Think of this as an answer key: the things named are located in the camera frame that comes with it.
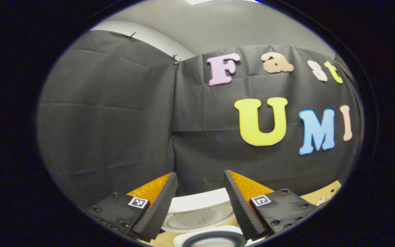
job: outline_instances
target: white ceiling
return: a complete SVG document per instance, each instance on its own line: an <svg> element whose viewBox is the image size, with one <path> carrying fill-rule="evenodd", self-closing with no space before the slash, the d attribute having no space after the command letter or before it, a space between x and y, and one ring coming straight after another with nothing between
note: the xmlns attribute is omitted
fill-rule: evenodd
<svg viewBox="0 0 395 247"><path fill-rule="evenodd" d="M186 0L146 0L108 18L156 30L199 55L246 45L292 45L334 57L312 31L266 5L218 0L191 5Z"/></svg>

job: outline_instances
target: letter u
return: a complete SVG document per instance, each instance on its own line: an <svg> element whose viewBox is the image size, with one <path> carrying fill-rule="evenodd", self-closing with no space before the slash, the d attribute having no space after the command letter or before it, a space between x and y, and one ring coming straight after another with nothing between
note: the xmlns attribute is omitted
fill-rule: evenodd
<svg viewBox="0 0 395 247"><path fill-rule="evenodd" d="M249 98L238 100L234 107L239 111L240 135L249 144L255 146L268 146L276 144L283 139L286 133L286 112L284 106L287 99L283 97L272 97L268 100L268 105L274 111L274 130L270 133L263 133L259 129L259 113L257 109L262 104L260 100Z"/></svg>

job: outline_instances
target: light fixture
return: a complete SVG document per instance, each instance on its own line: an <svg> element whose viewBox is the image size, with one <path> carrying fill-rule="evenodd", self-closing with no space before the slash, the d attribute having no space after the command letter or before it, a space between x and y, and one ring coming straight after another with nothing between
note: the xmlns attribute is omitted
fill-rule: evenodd
<svg viewBox="0 0 395 247"><path fill-rule="evenodd" d="M206 2L212 2L212 1L218 1L218 0L187 0L187 2L191 5L197 5L200 3L206 3ZM255 0L239 0L239 1L247 1L247 2L253 2L253 3L260 3L259 1Z"/></svg>

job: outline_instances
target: black fabric backdrop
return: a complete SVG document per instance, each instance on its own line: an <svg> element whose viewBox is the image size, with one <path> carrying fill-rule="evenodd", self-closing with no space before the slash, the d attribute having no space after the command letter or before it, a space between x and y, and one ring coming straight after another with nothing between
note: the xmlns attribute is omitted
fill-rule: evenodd
<svg viewBox="0 0 395 247"><path fill-rule="evenodd" d="M260 56L279 52L292 72L268 73ZM232 82L209 86L210 57L236 52ZM307 65L318 62L328 81ZM337 67L337 83L323 64ZM262 132L273 130L271 97L285 97L287 130L271 146L253 146L240 136L237 100L256 98ZM341 105L350 107L353 138L344 142ZM335 111L335 147L300 155L304 125L298 114L319 120ZM214 51L182 61L137 39L89 31L61 56L45 83L38 108L39 147L47 169L64 193L89 206L113 192L128 192L168 172L177 172L177 196L222 188L229 169L271 189L306 194L345 181L362 136L356 89L334 59L296 47L248 46Z"/></svg>

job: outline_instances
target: blue letter m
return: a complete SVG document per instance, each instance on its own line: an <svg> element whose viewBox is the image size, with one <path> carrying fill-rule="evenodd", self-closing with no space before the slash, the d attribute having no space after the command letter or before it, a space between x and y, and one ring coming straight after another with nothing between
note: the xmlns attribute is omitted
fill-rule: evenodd
<svg viewBox="0 0 395 247"><path fill-rule="evenodd" d="M315 143L316 150L320 150L323 144L323 150L329 150L334 147L334 110L326 109L324 111L323 122L320 125L318 118L312 110L300 112L300 118L304 122L304 143L300 148L300 154L309 154L313 152L312 139Z"/></svg>

